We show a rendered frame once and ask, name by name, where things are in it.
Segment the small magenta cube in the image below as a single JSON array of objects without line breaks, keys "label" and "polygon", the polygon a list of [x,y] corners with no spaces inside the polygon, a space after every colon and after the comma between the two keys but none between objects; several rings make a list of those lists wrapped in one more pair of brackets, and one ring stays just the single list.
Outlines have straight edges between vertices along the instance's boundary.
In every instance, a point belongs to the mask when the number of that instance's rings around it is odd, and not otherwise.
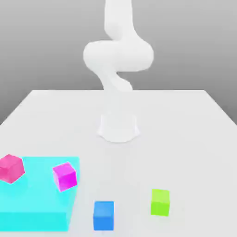
[{"label": "small magenta cube", "polygon": [[52,168],[54,182],[60,192],[77,185],[76,170],[69,163],[63,163]]}]

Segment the small green cube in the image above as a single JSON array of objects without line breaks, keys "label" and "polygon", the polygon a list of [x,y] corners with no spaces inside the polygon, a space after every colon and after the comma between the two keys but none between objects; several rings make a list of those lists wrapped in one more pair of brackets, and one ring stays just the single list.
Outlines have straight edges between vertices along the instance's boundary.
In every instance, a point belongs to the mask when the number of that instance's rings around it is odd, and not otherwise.
[{"label": "small green cube", "polygon": [[152,189],[151,215],[168,216],[170,210],[169,190]]}]

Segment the small blue cube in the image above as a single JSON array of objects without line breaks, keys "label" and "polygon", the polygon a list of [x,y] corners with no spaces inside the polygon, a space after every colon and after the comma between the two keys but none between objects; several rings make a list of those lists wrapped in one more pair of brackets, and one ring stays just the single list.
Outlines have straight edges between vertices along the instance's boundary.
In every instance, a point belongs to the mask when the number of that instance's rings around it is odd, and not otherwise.
[{"label": "small blue cube", "polygon": [[114,230],[114,201],[95,201],[93,213],[95,231]]}]

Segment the small pink cube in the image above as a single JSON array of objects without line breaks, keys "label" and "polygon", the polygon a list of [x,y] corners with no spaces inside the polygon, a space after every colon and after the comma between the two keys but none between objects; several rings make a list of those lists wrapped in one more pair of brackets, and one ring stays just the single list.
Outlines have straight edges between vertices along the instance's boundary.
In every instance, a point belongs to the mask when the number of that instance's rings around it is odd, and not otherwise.
[{"label": "small pink cube", "polygon": [[21,158],[8,154],[0,159],[1,181],[12,184],[24,174],[25,168]]}]

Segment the large cyan box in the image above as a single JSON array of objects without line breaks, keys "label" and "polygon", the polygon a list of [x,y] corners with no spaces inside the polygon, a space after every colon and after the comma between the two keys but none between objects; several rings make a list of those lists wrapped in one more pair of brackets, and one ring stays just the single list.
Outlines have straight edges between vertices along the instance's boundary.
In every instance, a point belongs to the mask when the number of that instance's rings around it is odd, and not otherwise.
[{"label": "large cyan box", "polygon": [[13,184],[0,181],[0,231],[68,231],[77,187],[60,192],[52,168],[69,162],[79,175],[79,158],[22,159],[25,174]]}]

